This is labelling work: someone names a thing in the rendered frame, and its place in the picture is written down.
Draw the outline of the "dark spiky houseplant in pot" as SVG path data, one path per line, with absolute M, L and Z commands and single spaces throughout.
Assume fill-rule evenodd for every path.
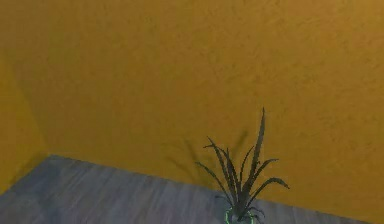
M 221 181 L 215 172 L 203 163 L 196 161 L 196 164 L 204 169 L 218 184 L 222 195 L 216 195 L 216 198 L 224 199 L 229 208 L 224 212 L 225 224 L 264 224 L 260 217 L 265 217 L 263 210 L 255 207 L 252 203 L 259 194 L 269 185 L 278 184 L 286 189 L 289 185 L 278 177 L 270 177 L 265 180 L 256 190 L 252 188 L 260 174 L 272 162 L 276 162 L 277 158 L 260 161 L 260 153 L 264 140 L 266 127 L 265 109 L 262 109 L 262 115 L 259 125 L 256 143 L 247 151 L 242 160 L 240 170 L 237 171 L 234 162 L 229 155 L 229 149 L 220 148 L 210 137 L 208 137 L 209 145 L 204 149 L 213 149 L 221 167 L 224 181 Z

